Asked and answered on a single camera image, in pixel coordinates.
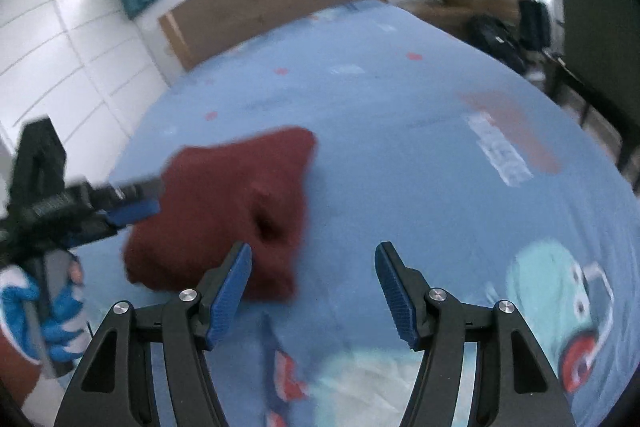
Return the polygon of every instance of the black bag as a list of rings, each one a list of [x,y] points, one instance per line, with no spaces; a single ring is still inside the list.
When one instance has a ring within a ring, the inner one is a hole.
[[[538,1],[519,0],[520,44],[524,49],[541,52],[551,46],[551,24],[546,6]]]
[[[507,27],[496,17],[474,15],[468,22],[469,44],[500,60],[518,74],[527,71],[524,53]]]

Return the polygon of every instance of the red cloth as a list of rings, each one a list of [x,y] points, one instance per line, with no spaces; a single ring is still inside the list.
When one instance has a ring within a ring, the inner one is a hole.
[[[154,290],[194,287],[234,241],[254,266],[244,296],[290,298],[302,239],[303,177],[316,145],[290,127],[212,148],[188,147],[162,175],[161,212],[137,224],[124,250],[127,278]]]

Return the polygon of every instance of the bed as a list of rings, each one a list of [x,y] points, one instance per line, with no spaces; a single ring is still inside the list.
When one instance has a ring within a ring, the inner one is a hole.
[[[225,32],[202,23],[205,0],[191,1],[162,20],[189,71],[148,111],[111,180],[155,174],[186,144],[288,124],[319,143],[297,297],[241,305],[207,354],[229,424],[399,425],[421,354],[398,337],[375,275],[374,249],[392,241],[462,301],[513,301],[577,424],[598,425],[640,361],[640,207],[591,138],[500,62],[381,0],[281,0],[263,14],[245,0]],[[94,323],[115,301],[168,298],[127,283],[124,240],[79,251]],[[456,427],[473,374],[468,346]]]

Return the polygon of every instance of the cartoon print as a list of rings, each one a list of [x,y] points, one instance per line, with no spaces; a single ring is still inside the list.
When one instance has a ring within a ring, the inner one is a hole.
[[[335,21],[340,15],[342,15],[348,6],[337,6],[332,8],[325,8],[324,10],[317,11],[308,16],[308,19],[314,23],[317,22],[332,22]]]
[[[485,292],[485,305],[507,298],[517,306],[567,393],[574,393],[588,381],[613,326],[613,291],[597,263],[580,267],[558,241],[536,241],[511,263],[504,295],[490,283]],[[606,301],[598,302],[604,304],[600,306],[604,312],[599,314],[592,306],[596,295]],[[465,299],[479,300],[483,298],[478,295]],[[295,379],[294,361],[282,351],[268,319],[264,339],[270,407],[267,427],[287,427],[290,403],[307,396],[316,404],[317,427],[400,425],[423,353],[409,349],[337,353],[321,363],[307,389]],[[476,346],[465,344],[452,427],[466,427],[468,423],[475,377]]]
[[[505,138],[489,113],[468,115],[466,123],[478,135],[478,146],[507,186],[518,187],[533,178],[526,161]]]
[[[247,51],[248,47],[252,44],[252,42],[254,42],[256,39],[255,37],[252,39],[249,39],[247,41],[244,42],[240,42],[239,44],[236,44],[235,46],[233,46],[232,48],[229,48],[226,52],[223,52],[223,55],[225,57],[236,57],[238,55],[240,55],[242,52]]]
[[[364,74],[365,70],[363,70],[357,64],[340,64],[338,66],[333,66],[329,68],[329,73],[331,74]]]
[[[383,32],[386,32],[386,33],[398,31],[398,28],[396,28],[395,26],[392,26],[391,24],[377,23],[376,26],[378,26],[378,28],[380,28]]]
[[[600,323],[589,293],[596,284],[609,300]],[[580,267],[558,241],[538,241],[511,264],[506,297],[527,321],[565,391],[574,393],[588,380],[613,327],[613,290],[600,265]]]
[[[306,384],[296,380],[296,363],[282,349],[273,333],[269,315],[260,330],[264,350],[264,388],[268,411],[266,427],[288,427],[290,404],[307,397]]]
[[[536,136],[524,111],[510,95],[491,90],[462,94],[460,98],[476,111],[490,114],[492,124],[510,143],[524,152],[527,163],[536,171],[547,174],[562,171],[562,164],[554,152]]]

